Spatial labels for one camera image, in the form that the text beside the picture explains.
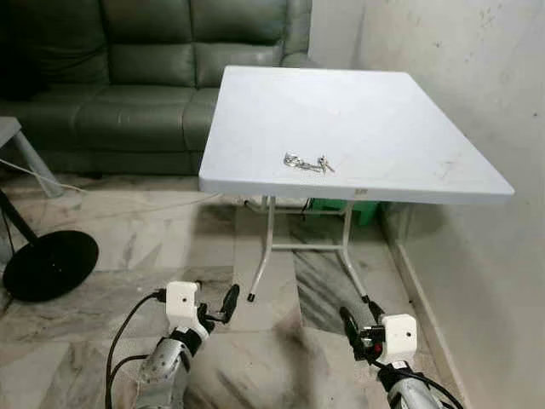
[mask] metal keys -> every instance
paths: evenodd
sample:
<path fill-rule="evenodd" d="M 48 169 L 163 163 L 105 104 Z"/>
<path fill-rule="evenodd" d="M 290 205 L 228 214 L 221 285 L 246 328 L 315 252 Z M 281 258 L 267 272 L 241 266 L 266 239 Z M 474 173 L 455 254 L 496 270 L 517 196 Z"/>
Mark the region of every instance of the metal keys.
<path fill-rule="evenodd" d="M 335 172 L 333 168 L 330 166 L 330 164 L 328 163 L 327 158 L 325 156 L 321 156 L 318 158 L 318 166 L 317 166 L 315 164 L 309 164 L 308 162 L 305 162 L 303 159 L 301 159 L 297 155 L 294 155 L 292 153 L 286 153 L 284 156 L 284 164 L 292 168 L 312 170 L 318 173 L 321 173 L 321 172 L 325 173 L 327 169 L 329 169 L 332 172 Z"/>

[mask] black round base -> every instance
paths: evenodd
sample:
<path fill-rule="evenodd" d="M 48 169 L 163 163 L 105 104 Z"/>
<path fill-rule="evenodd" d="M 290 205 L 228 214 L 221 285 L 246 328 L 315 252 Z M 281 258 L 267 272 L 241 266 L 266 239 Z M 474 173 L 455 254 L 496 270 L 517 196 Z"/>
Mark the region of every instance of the black round base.
<path fill-rule="evenodd" d="M 80 285 L 98 256 L 98 245 L 85 233 L 46 234 L 14 254 L 3 273 L 3 285 L 15 299 L 48 301 Z"/>

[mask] sofa armrest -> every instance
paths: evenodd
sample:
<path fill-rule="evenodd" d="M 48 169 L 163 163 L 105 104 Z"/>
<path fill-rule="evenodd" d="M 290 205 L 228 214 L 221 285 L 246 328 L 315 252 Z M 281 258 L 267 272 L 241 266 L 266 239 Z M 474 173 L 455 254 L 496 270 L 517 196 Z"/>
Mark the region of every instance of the sofa armrest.
<path fill-rule="evenodd" d="M 282 66 L 287 68 L 320 68 L 317 62 L 311 60 L 304 53 L 286 55 L 282 60 Z"/>

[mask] table top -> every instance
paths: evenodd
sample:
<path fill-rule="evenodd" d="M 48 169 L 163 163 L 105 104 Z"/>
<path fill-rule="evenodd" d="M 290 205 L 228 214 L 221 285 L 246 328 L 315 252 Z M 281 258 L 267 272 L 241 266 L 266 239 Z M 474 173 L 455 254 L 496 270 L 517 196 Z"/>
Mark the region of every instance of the table top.
<path fill-rule="evenodd" d="M 0 117 L 0 147 L 19 131 L 20 124 L 17 118 Z"/>
<path fill-rule="evenodd" d="M 335 172 L 290 168 L 293 153 Z M 513 188 L 402 72 L 229 66 L 199 172 L 205 192 L 435 204 Z"/>

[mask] white cable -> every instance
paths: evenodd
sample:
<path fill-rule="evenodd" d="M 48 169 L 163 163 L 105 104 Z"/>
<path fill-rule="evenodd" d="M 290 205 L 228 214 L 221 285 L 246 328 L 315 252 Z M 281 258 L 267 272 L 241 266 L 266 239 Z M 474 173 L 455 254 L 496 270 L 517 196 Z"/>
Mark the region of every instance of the white cable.
<path fill-rule="evenodd" d="M 108 193 L 95 192 L 95 191 L 91 191 L 91 190 L 82 189 L 80 187 L 73 186 L 73 185 L 66 185 L 65 183 L 60 183 L 58 181 L 54 181 L 52 179 L 49 179 L 48 177 L 39 175 L 38 173 L 33 172 L 32 170 L 28 170 L 26 168 L 18 166 L 17 164 L 12 164 L 11 162 L 8 162 L 7 160 L 1 159 L 1 158 L 0 158 L 0 163 L 6 164 L 7 166 L 10 166 L 10 167 L 12 167 L 14 169 L 20 170 L 21 172 L 25 172 L 25 173 L 27 173 L 29 175 L 33 175 L 33 176 L 35 176 L 35 177 L 37 177 L 39 179 L 42 179 L 43 181 L 47 181 L 47 182 L 52 183 L 54 185 L 64 187 L 65 189 L 75 190 L 76 192 L 80 192 L 80 193 L 83 193 L 83 194 L 97 194 L 97 195 L 100 195 L 100 196 L 109 197 L 111 199 L 128 200 L 130 202 L 136 202 L 136 203 L 138 203 L 140 205 L 149 206 L 149 207 L 153 207 L 153 208 L 157 207 L 157 205 L 153 204 L 152 202 L 148 202 L 148 201 L 145 201 L 145 200 L 139 200 L 139 199 L 136 199 L 136 198 L 131 198 L 130 196 L 123 196 L 123 195 L 122 196 L 118 196 L 118 195 L 114 196 L 114 195 L 111 195 L 111 194 L 108 194 Z M 173 203 L 172 205 L 170 205 L 168 207 L 195 205 L 197 203 L 205 202 L 206 200 L 217 198 L 218 196 L 221 196 L 221 193 L 212 194 L 210 196 L 207 196 L 206 198 L 193 200 L 191 202 L 182 202 L 182 203 L 179 203 L 179 204 Z"/>

